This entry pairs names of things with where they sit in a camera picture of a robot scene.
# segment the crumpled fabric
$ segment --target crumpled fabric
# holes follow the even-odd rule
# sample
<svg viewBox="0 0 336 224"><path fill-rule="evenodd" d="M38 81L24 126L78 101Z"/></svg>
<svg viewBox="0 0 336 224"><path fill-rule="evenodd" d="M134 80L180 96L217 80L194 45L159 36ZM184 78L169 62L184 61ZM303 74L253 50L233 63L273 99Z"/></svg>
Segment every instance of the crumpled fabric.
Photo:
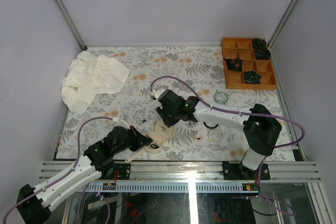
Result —
<svg viewBox="0 0 336 224"><path fill-rule="evenodd" d="M119 93L129 73L130 70L114 58L83 51L72 61L62 80L62 99L71 112L82 115L96 94Z"/></svg>

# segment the white wall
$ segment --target white wall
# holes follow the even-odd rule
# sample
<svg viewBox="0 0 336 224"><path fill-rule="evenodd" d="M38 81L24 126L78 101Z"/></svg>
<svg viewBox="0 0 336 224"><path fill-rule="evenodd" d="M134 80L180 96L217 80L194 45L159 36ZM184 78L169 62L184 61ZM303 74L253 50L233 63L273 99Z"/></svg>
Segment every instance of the white wall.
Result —
<svg viewBox="0 0 336 224"><path fill-rule="evenodd" d="M336 215L335 17L335 0L300 0L272 53L293 116L307 130L304 152L317 162Z"/></svg>
<svg viewBox="0 0 336 224"><path fill-rule="evenodd" d="M63 0L87 45L270 38L290 0Z"/></svg>
<svg viewBox="0 0 336 224"><path fill-rule="evenodd" d="M0 217L36 184L64 105L60 83L79 48L53 0L0 0ZM21 223L17 210L8 224Z"/></svg>

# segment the wooden organizer box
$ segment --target wooden organizer box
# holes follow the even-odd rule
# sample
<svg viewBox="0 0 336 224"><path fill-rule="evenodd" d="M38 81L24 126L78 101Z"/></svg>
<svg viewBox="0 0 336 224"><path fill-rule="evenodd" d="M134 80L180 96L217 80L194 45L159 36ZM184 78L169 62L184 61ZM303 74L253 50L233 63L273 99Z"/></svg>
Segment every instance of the wooden organizer box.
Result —
<svg viewBox="0 0 336 224"><path fill-rule="evenodd" d="M274 90L277 80L271 60L256 60L252 40L254 38L223 38L222 54L225 59L239 58L243 61L242 71L227 69L225 60L224 74L227 89ZM245 83L244 72L254 70L261 76L260 84Z"/></svg>

